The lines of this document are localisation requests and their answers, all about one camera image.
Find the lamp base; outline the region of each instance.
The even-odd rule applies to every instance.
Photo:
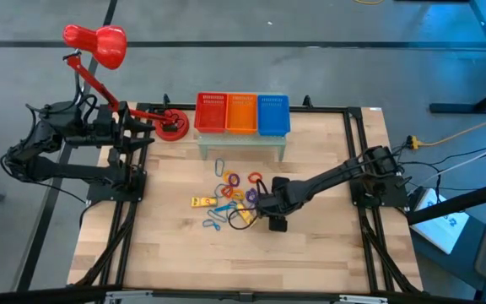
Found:
[[[189,118],[181,110],[168,109],[165,111],[167,117],[176,116],[175,125],[177,127],[176,131],[165,131],[163,129],[163,123],[161,121],[155,121],[155,132],[160,139],[165,141],[176,141],[183,138],[189,131]]]

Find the yellow cable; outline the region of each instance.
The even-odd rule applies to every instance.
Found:
[[[359,4],[364,4],[364,5],[376,5],[376,4],[380,4],[380,3],[383,3],[384,0],[378,0],[376,2],[368,2],[368,1],[363,1],[363,0],[352,0],[356,3],[359,3]]]
[[[442,140],[440,140],[440,141],[437,141],[437,142],[435,142],[435,143],[429,143],[429,144],[427,144],[427,143],[423,143],[423,142],[418,141],[418,142],[417,142],[417,145],[419,145],[419,146],[423,146],[423,147],[431,147],[431,146],[436,146],[436,145],[438,145],[438,144],[443,144],[443,143],[445,143],[446,141],[452,140],[452,139],[454,139],[454,138],[455,138],[455,137],[457,137],[457,136],[463,135],[463,134],[465,134],[465,133],[468,133],[468,132],[470,132],[470,131],[473,131],[473,130],[475,130],[475,129],[477,129],[477,128],[480,128],[480,127],[482,127],[482,126],[485,126],[485,125],[486,125],[486,122],[482,122],[482,123],[478,124],[477,126],[474,126],[474,127],[469,128],[469,129],[466,129],[466,130],[464,130],[464,131],[461,131],[461,132],[459,132],[459,133],[457,133],[457,134],[455,134],[455,135],[451,135],[450,137],[448,137],[448,138],[444,138],[444,139],[442,139]]]

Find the gray floor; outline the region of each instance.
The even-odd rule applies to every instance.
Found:
[[[486,1],[479,0],[486,18]],[[0,0],[0,40],[56,40],[68,23],[97,27],[108,1]],[[112,24],[129,40],[185,41],[485,41],[467,4],[418,4],[386,0],[365,6],[349,0],[315,1],[119,1]],[[61,61],[68,49],[0,48],[0,155],[30,127],[24,103],[42,106],[72,97],[73,75]],[[385,49],[129,49],[116,71],[97,76],[126,100],[193,102],[200,90],[273,91],[299,104],[311,95],[320,106],[379,106],[392,145],[407,135],[433,141],[486,116],[431,115],[431,102],[473,103],[486,95],[486,51]],[[486,145],[486,127],[436,148],[406,153],[404,160],[430,161]],[[96,149],[78,149],[71,161],[94,164]],[[431,174],[410,167],[414,180]],[[446,187],[486,185],[486,159],[444,176]],[[85,197],[82,182],[63,187]],[[25,243],[45,189],[5,176],[0,169],[0,292],[12,288]],[[459,192],[444,191],[447,197]],[[60,195],[32,288],[66,282],[83,205]],[[468,210],[486,220],[486,205]],[[474,290],[418,257],[431,294],[472,298]]]

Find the red lamp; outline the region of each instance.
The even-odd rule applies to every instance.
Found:
[[[127,51],[125,31],[114,25],[89,30],[79,25],[69,24],[63,30],[63,40],[68,46],[91,52],[97,62],[109,69],[119,68]],[[119,101],[92,73],[84,68],[79,53],[65,56],[65,61],[69,67],[82,76],[85,82],[108,100],[113,111],[117,111]],[[168,109],[162,114],[157,114],[131,109],[131,115],[155,120],[155,132],[159,138],[166,141],[181,139],[189,131],[189,119],[185,112],[180,110]]]
[[[127,37],[120,26],[107,25],[97,30],[69,24],[63,30],[68,46],[91,52],[103,66],[116,69],[122,65],[127,52]]]

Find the wooden table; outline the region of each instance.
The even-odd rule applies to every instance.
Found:
[[[369,146],[389,145],[381,109],[362,110]],[[193,122],[194,111],[186,114]],[[191,197],[212,196],[222,182],[214,174],[217,157],[225,160],[225,170],[237,172],[242,180],[250,172],[260,171],[268,187],[274,176],[306,179],[348,158],[342,115],[292,113],[291,124],[283,162],[276,161],[274,149],[263,148],[211,149],[208,160],[201,160],[193,128],[174,143],[157,138],[148,148],[147,189],[138,205],[125,287],[369,292],[357,210],[347,183],[316,195],[290,215],[286,233],[269,231],[266,219],[245,231],[232,230],[227,224],[221,224],[221,231],[204,228],[207,210],[191,208]],[[107,152],[101,150],[99,166],[107,165]],[[244,181],[241,188],[250,186]],[[114,206],[103,202],[84,216],[69,283],[81,279],[104,250]],[[386,208],[381,209],[381,218],[389,253],[410,282],[421,289],[405,218]],[[238,218],[235,225],[244,223]],[[118,261],[116,253],[110,282]],[[376,254],[375,268],[383,289]]]

